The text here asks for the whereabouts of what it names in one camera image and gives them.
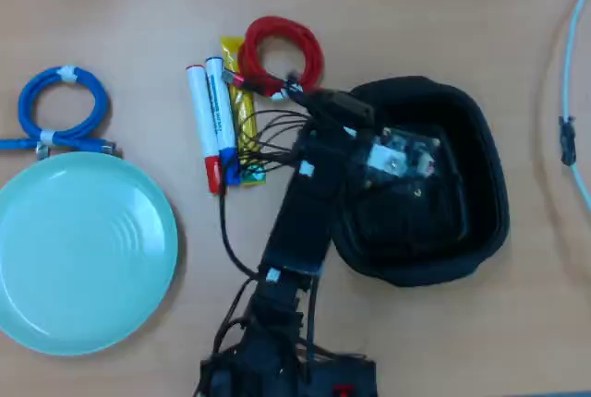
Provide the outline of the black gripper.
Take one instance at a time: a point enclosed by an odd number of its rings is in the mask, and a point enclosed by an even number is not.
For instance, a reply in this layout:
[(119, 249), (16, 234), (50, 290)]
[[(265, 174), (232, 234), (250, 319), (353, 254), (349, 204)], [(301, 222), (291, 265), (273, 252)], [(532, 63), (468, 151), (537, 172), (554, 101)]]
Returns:
[(302, 76), (290, 72), (284, 81), (284, 94), (308, 109), (314, 125), (322, 131), (350, 136), (351, 132), (375, 129), (374, 107), (350, 92), (305, 85)]

